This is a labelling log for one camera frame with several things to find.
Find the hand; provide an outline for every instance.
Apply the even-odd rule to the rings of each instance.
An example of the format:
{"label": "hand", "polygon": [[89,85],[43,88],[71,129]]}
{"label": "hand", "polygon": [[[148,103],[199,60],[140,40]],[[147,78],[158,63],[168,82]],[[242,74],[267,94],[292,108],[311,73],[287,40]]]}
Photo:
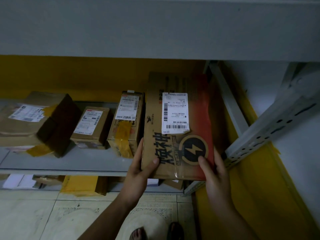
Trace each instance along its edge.
{"label": "hand", "polygon": [[214,148],[214,164],[217,173],[213,172],[204,157],[200,156],[198,161],[205,174],[206,190],[212,209],[216,213],[235,209],[231,199],[229,174],[218,151]]}
{"label": "hand", "polygon": [[138,203],[140,197],[147,187],[147,180],[150,174],[158,167],[159,158],[155,157],[153,161],[143,170],[140,170],[142,156],[143,138],[141,139],[137,152],[128,169],[123,188],[118,197],[125,203],[125,206],[132,210]]}

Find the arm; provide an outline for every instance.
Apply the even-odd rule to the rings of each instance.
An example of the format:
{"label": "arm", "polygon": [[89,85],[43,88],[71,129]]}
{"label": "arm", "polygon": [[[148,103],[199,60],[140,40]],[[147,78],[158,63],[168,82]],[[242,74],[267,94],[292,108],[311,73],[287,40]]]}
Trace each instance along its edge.
{"label": "arm", "polygon": [[206,177],[206,190],[210,205],[232,239],[258,239],[249,224],[236,210],[231,199],[231,186],[228,171],[221,156],[214,149],[214,173],[207,160],[200,156],[199,164]]}
{"label": "arm", "polygon": [[146,190],[148,177],[159,164],[159,159],[156,157],[145,170],[140,170],[142,145],[143,138],[139,143],[123,183],[123,188],[117,198],[99,215],[78,240],[113,240],[116,238],[125,218],[137,205]]}

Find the lightning bolt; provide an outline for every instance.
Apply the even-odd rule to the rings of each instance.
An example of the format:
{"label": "lightning bolt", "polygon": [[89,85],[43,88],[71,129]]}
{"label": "lightning bolt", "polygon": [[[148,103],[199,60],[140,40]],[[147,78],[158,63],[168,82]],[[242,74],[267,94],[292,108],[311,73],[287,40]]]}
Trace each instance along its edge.
{"label": "lightning bolt", "polygon": [[194,155],[196,154],[196,151],[203,151],[199,147],[192,145],[192,148],[186,148],[189,152],[193,153]]}

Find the tile floor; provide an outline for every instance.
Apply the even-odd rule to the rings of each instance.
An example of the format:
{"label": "tile floor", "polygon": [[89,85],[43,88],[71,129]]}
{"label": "tile floor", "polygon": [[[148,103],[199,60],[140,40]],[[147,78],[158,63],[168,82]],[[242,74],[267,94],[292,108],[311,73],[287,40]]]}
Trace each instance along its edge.
{"label": "tile floor", "polygon": [[[0,190],[1,240],[77,239],[117,193],[101,197],[74,197],[58,191]],[[190,197],[143,195],[125,219],[117,240],[128,240],[144,226],[149,239],[165,240],[170,222],[179,221],[186,240],[196,239]]]}

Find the black circle logo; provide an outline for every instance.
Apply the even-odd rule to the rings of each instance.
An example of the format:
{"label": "black circle logo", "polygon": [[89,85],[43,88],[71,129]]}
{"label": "black circle logo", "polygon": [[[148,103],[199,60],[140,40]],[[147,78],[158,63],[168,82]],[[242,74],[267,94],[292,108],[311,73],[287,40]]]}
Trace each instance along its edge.
{"label": "black circle logo", "polygon": [[184,137],[179,145],[182,159],[190,165],[199,165],[198,157],[208,157],[208,145],[206,141],[197,135]]}

